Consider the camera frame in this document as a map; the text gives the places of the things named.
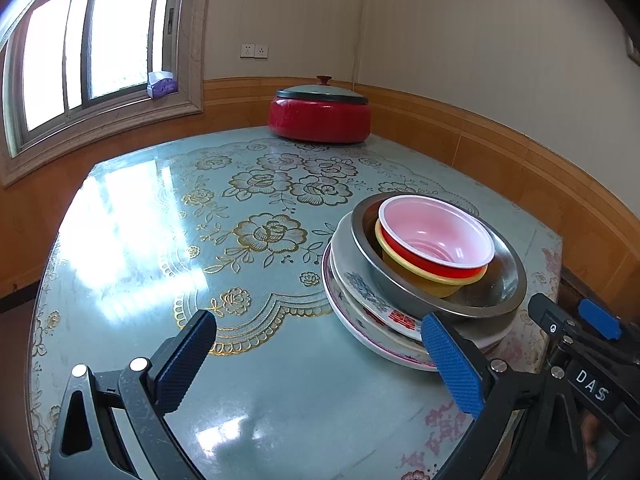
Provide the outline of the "purple tissue pack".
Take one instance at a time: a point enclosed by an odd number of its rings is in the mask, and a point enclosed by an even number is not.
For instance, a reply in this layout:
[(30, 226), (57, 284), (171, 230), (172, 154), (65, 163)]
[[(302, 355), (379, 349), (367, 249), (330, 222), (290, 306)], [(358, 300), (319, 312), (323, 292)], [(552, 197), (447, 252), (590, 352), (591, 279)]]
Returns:
[(158, 100), (168, 94), (178, 91), (178, 81), (173, 72), (168, 70), (158, 70), (157, 72), (148, 73), (148, 84), (146, 85), (146, 93), (152, 100)]

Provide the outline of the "grey cooker lid red knob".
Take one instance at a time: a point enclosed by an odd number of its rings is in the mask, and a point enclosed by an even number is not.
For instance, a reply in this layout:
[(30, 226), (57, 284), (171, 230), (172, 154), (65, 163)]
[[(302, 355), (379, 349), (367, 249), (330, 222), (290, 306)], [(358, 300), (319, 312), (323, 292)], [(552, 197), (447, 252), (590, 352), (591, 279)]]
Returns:
[(315, 84), (299, 84), (298, 86), (280, 89), (276, 92), (278, 99), (289, 99), (310, 102), (340, 103), (349, 105), (368, 105), (369, 99), (355, 91), (332, 86), (331, 76), (318, 76)]

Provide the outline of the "stainless steel basin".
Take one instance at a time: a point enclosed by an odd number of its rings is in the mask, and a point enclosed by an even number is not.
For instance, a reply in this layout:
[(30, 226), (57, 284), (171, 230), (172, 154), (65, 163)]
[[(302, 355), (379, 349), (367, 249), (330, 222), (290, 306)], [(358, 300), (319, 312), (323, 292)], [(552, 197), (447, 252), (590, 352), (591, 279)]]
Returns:
[(378, 194), (352, 211), (350, 230), (367, 274), (399, 310), (498, 318), (525, 298), (525, 269), (488, 223), (438, 198)]

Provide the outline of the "red electric cooker pot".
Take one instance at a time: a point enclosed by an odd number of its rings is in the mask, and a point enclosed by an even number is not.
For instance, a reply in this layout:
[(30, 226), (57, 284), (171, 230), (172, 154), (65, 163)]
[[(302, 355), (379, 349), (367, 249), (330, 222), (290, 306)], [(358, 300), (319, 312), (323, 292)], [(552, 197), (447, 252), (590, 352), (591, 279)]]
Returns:
[(367, 104), (274, 98), (268, 127), (282, 138), (329, 144), (363, 142), (370, 136)]

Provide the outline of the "red plastic bowl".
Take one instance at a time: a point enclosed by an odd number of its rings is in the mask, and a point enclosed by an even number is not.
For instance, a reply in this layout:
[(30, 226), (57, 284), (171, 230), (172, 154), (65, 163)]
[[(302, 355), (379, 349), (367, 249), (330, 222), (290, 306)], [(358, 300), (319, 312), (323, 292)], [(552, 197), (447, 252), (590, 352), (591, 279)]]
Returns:
[(495, 257), (495, 243), (478, 220), (422, 195), (397, 195), (378, 207), (384, 240), (418, 268), (460, 281), (480, 273)]

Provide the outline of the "white plate red characters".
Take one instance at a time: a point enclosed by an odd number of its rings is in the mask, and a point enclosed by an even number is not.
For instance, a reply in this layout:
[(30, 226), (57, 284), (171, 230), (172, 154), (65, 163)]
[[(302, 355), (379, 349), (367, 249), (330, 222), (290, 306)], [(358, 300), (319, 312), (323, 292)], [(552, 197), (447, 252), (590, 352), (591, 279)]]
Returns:
[[(373, 266), (360, 252), (352, 235), (352, 214), (338, 222), (331, 240), (335, 272), (346, 290), (377, 320), (401, 335), (421, 341), (421, 322), (424, 314), (412, 314), (401, 307), (396, 292), (384, 292), (374, 278)], [(491, 347), (510, 333), (515, 313), (478, 320), (453, 316), (449, 322), (478, 348)]]
[[(357, 337), (362, 337), (363, 344), (382, 356), (390, 355), (390, 360), (406, 362), (408, 367), (416, 370), (435, 368), (421, 340), (420, 324), (414, 322), (413, 328), (405, 328), (394, 320), (390, 325), (374, 313), (363, 307), (345, 288), (335, 273), (333, 256), (326, 259), (326, 286), (332, 301), (346, 320), (346, 326)], [(495, 349), (500, 341), (510, 333), (513, 318), (508, 315), (505, 320), (497, 318), (488, 321), (469, 321), (454, 323), (454, 327), (465, 338), (472, 340), (481, 352), (487, 353)]]

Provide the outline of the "window with frame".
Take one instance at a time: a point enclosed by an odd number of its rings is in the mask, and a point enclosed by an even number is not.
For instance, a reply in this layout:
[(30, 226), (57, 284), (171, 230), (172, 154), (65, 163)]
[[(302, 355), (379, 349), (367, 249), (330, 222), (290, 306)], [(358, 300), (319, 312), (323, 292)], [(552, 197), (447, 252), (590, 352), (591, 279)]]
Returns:
[[(207, 0), (30, 0), (1, 48), (1, 183), (203, 108)], [(178, 91), (146, 93), (148, 73)]]

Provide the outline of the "floral lace tablecloth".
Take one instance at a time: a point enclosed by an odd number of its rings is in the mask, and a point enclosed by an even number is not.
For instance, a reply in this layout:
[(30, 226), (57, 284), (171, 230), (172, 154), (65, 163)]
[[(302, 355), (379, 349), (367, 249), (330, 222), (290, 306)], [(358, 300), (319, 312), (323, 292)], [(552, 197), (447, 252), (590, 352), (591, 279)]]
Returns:
[(448, 200), (494, 226), (530, 292), (555, 296), (562, 240), (486, 186), (379, 138), (349, 146), (246, 128), (101, 162), (58, 229), (32, 322), (41, 469), (73, 366), (117, 370), (200, 309), (219, 334), (172, 431), (211, 479), (426, 479), (469, 417), (439, 377), (388, 362), (333, 313), (321, 256), (379, 192)]

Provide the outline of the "yellow plastic bowl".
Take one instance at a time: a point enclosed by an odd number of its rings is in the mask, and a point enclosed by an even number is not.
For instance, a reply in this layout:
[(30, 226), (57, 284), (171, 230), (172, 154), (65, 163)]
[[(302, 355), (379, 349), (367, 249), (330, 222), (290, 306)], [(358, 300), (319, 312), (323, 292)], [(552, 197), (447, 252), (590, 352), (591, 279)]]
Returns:
[(463, 286), (477, 283), (484, 278), (487, 272), (487, 266), (481, 266), (468, 278), (448, 278), (448, 276), (427, 272), (404, 258), (393, 248), (388, 242), (390, 237), (385, 233), (379, 221), (375, 222), (374, 234), (381, 246), (383, 261), (405, 281), (437, 298), (445, 298)]

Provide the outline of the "purple floral rimmed plate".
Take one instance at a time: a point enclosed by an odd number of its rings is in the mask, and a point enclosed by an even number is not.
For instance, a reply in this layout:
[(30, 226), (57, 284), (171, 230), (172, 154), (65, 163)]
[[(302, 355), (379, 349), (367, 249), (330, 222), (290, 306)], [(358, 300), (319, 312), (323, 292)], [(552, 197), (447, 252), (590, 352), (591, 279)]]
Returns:
[[(437, 367), (428, 355), (421, 339), (413, 340), (395, 332), (364, 307), (360, 307), (352, 295), (338, 282), (332, 266), (331, 247), (324, 250), (322, 256), (322, 281), (329, 304), (346, 330), (369, 350), (395, 364), (436, 372)], [(504, 321), (494, 318), (487, 322), (463, 323), (457, 326), (458, 332), (472, 340), (484, 354), (498, 347), (509, 335), (514, 323), (510, 314)]]

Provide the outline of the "white wall socket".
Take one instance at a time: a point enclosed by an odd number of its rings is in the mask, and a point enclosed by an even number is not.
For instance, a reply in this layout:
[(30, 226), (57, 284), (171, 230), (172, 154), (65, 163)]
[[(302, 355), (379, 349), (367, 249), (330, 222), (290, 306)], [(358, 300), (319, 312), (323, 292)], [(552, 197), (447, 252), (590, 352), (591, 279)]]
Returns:
[(268, 58), (269, 48), (263, 44), (241, 44), (240, 58)]

